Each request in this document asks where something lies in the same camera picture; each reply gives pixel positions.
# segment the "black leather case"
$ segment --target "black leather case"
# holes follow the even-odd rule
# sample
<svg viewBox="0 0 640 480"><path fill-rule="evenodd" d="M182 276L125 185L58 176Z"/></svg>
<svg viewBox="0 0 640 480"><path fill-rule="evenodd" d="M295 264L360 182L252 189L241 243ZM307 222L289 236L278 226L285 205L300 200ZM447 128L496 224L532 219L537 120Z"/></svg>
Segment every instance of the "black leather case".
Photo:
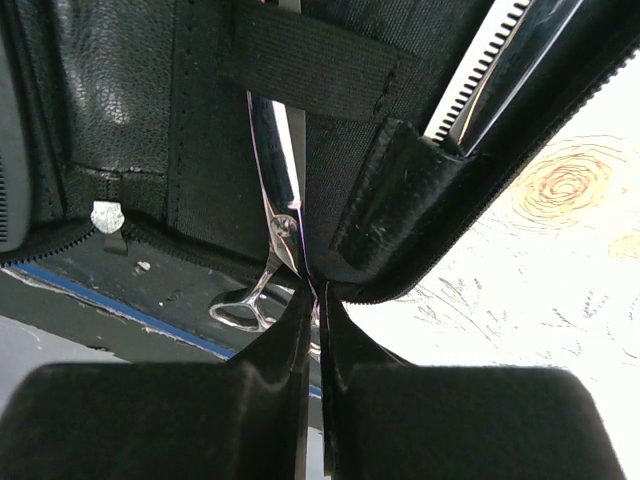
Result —
<svg viewBox="0 0 640 480"><path fill-rule="evenodd" d="M268 237L249 89L307 111L311 265L344 299L402 294L640 44L640 4L585 1L482 150L456 158L421 132L490 5L1 2L32 208L0 263L72 247L105 200L125 240L255 278Z"/></svg>

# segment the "blue edge strip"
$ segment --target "blue edge strip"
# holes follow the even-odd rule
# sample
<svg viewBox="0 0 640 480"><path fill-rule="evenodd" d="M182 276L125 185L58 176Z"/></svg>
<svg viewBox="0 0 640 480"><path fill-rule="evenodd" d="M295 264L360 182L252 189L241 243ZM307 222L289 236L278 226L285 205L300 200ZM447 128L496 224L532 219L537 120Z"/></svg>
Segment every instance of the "blue edge strip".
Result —
<svg viewBox="0 0 640 480"><path fill-rule="evenodd" d="M199 348L202 348L203 350L211 352L212 354L224 360L228 360L234 355L233 352L226 350L219 345L216 345L215 343L208 342L200 337L197 337L196 335L187 333L184 330L180 330L179 328L169 325L168 323L158 320L157 318L142 313L134 308L128 307L127 305L113 300L109 297L105 297L104 295L96 293L93 290L78 285L43 268L28 264L19 265L14 268L16 268L17 270L22 270L27 275L48 283L49 285L56 286L70 293L73 293L74 295L85 298L97 305L101 305L105 308L120 312L122 313L122 315L131 317L142 325L146 325L150 328L153 328L154 330L167 333L168 335L171 335L174 338L178 338L185 343L195 345ZM309 387L309 394L314 397L322 397L322 390L312 385Z"/></svg>

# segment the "zipper pull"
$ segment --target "zipper pull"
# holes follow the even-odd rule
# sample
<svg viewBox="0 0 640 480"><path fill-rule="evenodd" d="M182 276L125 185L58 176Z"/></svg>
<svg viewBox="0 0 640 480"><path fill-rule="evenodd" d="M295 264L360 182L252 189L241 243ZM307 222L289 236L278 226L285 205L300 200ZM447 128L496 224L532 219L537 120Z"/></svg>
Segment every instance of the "zipper pull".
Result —
<svg viewBox="0 0 640 480"><path fill-rule="evenodd" d="M124 213L122 213L120 203L94 201L91 222L104 235L103 248L105 252L118 255L129 253L127 242L122 238Z"/></svg>

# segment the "scissors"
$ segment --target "scissors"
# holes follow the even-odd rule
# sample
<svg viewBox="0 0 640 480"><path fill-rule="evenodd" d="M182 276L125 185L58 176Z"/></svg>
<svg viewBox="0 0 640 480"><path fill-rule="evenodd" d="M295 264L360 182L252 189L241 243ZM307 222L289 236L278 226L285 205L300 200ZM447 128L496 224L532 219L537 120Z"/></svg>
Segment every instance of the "scissors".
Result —
<svg viewBox="0 0 640 480"><path fill-rule="evenodd" d="M297 2L299 11L300 0L293 1ZM273 274L282 265L300 278L306 272L302 235L305 112L250 92L247 92L247 104L269 229L269 255L255 287L218 295L209 307L209 315L239 330L263 332L275 322L260 302ZM248 313L249 318L234 313L238 311Z"/></svg>

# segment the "comb teeth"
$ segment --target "comb teeth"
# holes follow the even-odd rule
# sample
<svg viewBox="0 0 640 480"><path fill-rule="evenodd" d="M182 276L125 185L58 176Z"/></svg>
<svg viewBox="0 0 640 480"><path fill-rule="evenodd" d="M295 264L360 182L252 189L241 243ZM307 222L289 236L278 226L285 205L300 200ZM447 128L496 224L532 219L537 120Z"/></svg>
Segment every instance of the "comb teeth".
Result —
<svg viewBox="0 0 640 480"><path fill-rule="evenodd" d="M7 209L7 189L2 169L2 156L0 155L0 242L6 242L9 238L9 212Z"/></svg>
<svg viewBox="0 0 640 480"><path fill-rule="evenodd" d="M494 2L429 122L427 137L436 143L444 140L451 120L459 116L532 1Z"/></svg>

